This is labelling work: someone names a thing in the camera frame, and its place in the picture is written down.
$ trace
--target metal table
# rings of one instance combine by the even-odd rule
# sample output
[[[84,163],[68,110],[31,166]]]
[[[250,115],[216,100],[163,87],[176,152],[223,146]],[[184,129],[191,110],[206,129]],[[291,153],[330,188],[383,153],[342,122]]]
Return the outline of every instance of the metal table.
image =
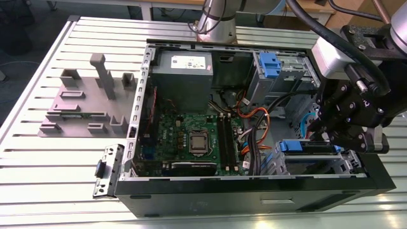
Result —
[[[96,76],[92,53],[107,57],[114,77],[138,76],[146,39],[191,41],[183,23],[86,18],[68,21],[0,129],[0,225],[11,227],[115,228],[406,228],[407,121],[398,117],[385,129],[391,152],[382,156],[398,189],[358,199],[317,214],[136,219],[116,200],[92,200],[95,165],[110,144],[124,139],[36,137],[44,114],[62,85],[63,68]],[[306,31],[238,28],[240,44],[311,48]]]

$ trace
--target metal bracket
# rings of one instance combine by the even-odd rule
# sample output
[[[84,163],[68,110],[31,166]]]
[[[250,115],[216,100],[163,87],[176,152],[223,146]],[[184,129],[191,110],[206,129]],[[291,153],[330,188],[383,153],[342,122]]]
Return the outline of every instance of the metal bracket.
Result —
[[[98,177],[94,199],[116,198],[115,189],[119,179],[120,162],[124,146],[120,144],[106,147],[103,157],[96,166],[95,176]]]

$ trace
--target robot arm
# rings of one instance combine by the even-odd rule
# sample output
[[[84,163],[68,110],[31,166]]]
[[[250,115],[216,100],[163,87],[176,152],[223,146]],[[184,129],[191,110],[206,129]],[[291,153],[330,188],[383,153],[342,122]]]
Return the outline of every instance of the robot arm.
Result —
[[[285,6],[285,0],[206,0],[199,23],[188,26],[196,33],[198,41],[234,43],[238,11],[266,15],[282,11]]]
[[[378,65],[385,79],[373,77],[366,65],[338,50],[330,52],[325,48],[330,44],[322,38],[318,40],[313,53],[323,78],[317,96],[321,110],[309,126],[313,140],[329,138],[335,145],[358,152],[389,152],[382,128],[407,110],[406,13],[407,3],[391,24],[382,28],[347,25],[341,31],[346,41]]]

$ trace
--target black hose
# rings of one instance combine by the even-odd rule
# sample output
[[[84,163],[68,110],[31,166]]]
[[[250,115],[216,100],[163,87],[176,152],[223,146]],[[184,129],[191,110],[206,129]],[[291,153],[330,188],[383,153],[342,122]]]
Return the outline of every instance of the black hose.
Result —
[[[286,0],[297,17],[311,27],[311,30],[326,39],[358,64],[361,64],[375,81],[374,95],[385,96],[390,92],[390,86],[383,72],[369,57],[350,44],[337,33],[326,28],[305,11],[297,0]]]
[[[351,15],[355,15],[355,16],[359,16],[359,17],[363,17],[363,18],[369,18],[371,20],[382,21],[381,16],[378,16],[375,14],[371,14],[371,13],[365,13],[365,12],[359,12],[359,11],[355,11],[355,10],[346,9],[346,8],[341,7],[339,5],[337,5],[334,0],[329,0],[329,3],[331,5],[333,9],[342,12],[342,13],[347,13],[347,14],[351,14]]]

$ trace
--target green motherboard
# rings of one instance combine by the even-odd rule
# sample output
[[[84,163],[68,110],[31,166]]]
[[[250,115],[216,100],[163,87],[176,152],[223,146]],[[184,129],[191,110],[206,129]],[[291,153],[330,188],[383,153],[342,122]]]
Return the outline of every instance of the green motherboard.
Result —
[[[163,166],[154,162],[163,161],[190,161],[190,162],[210,162],[216,163],[218,171],[215,176],[238,176],[243,175],[242,162],[238,157],[238,144],[235,141],[228,141],[232,145],[232,153],[236,160],[236,166],[226,168],[222,166],[222,147],[218,136],[219,116],[203,114],[164,114],[159,121],[158,144],[155,147],[142,147],[144,155],[144,167],[140,176],[164,176],[160,173]],[[231,139],[235,139],[238,130],[242,129],[240,118],[230,118],[230,133]]]

